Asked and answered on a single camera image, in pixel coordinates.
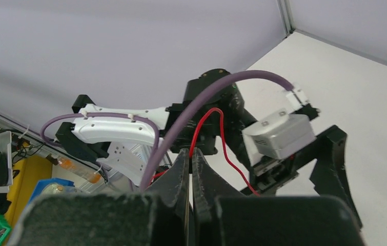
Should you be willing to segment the blue plastic storage bin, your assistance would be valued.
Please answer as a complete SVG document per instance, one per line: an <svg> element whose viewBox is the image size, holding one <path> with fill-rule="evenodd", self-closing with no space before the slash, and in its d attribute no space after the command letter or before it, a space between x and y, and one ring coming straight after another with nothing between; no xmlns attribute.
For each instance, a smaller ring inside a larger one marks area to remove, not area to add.
<svg viewBox="0 0 387 246"><path fill-rule="evenodd" d="M62 190L59 187L74 187L74 182L61 178L39 180L32 192L28 204L41 194L55 194Z"/></svg>

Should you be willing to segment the yellow plastic crate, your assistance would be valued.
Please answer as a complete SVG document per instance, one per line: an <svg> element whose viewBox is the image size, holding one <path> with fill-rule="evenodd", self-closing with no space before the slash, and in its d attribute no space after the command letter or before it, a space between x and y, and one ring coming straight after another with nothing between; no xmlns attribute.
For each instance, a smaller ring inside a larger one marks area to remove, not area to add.
<svg viewBox="0 0 387 246"><path fill-rule="evenodd" d="M15 177L7 193L7 200L11 205L5 213L5 219L10 227L13 228L17 223L38 181L51 178L52 167L49 160L39 156L23 159L14 165Z"/></svg>

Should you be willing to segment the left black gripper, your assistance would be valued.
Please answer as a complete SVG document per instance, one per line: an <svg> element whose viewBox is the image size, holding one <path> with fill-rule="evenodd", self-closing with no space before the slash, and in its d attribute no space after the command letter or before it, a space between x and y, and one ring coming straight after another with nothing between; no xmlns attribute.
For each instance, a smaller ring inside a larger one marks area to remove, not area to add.
<svg viewBox="0 0 387 246"><path fill-rule="evenodd" d="M254 166L247 164L253 164L249 157L254 155L257 148L251 140L244 137L246 154L242 164L249 171L249 184L261 196L275 196L278 189L299 175L299 169L317 159L310 176L314 190L319 195L331 195L344 201L353 212L361 229L363 224L351 196L345 168L347 136L346 132L333 125L322 132L319 138L286 159L278 160L260 155L259 161Z"/></svg>

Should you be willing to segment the left aluminium frame post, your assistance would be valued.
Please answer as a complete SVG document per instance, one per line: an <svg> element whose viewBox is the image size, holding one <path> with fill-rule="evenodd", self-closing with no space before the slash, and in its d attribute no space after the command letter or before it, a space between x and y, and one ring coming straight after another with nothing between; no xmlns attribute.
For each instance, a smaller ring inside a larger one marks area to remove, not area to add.
<svg viewBox="0 0 387 246"><path fill-rule="evenodd" d="M284 29L286 31L286 35L289 36L296 30L290 1L278 0L277 2L278 2L281 18L284 24Z"/></svg>

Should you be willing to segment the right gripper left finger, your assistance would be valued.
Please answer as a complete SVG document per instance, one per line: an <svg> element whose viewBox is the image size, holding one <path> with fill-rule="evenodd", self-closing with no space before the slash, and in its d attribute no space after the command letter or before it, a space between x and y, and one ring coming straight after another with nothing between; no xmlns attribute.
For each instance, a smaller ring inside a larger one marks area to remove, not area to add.
<svg viewBox="0 0 387 246"><path fill-rule="evenodd" d="M189 150L143 192L41 195L8 245L188 245Z"/></svg>

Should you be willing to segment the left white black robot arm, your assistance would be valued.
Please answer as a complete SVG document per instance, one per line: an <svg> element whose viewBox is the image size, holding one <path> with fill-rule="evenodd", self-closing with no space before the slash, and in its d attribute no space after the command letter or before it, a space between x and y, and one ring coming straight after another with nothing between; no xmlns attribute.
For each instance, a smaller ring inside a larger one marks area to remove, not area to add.
<svg viewBox="0 0 387 246"><path fill-rule="evenodd" d="M250 114L237 82L254 78L283 87L292 111L279 110L262 120ZM187 83L179 104L147 110L109 109L81 94L72 111L63 117L55 136L77 159L113 167L121 142L149 145L152 152L164 156L167 151L188 149L195 141L204 155L214 155L220 136L249 171L242 194L275 195L300 168L315 160L310 176L315 191L340 198L358 215L345 170L346 132L331 126L315 135L311 121L318 117L318 109L299 87L275 73L212 69Z"/></svg>

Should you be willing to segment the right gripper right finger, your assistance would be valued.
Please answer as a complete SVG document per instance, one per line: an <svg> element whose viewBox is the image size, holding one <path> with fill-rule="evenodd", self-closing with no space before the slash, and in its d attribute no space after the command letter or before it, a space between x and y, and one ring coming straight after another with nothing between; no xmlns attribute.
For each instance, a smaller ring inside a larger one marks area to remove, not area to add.
<svg viewBox="0 0 387 246"><path fill-rule="evenodd" d="M192 154L197 245L364 245L355 216L332 196L245 196Z"/></svg>

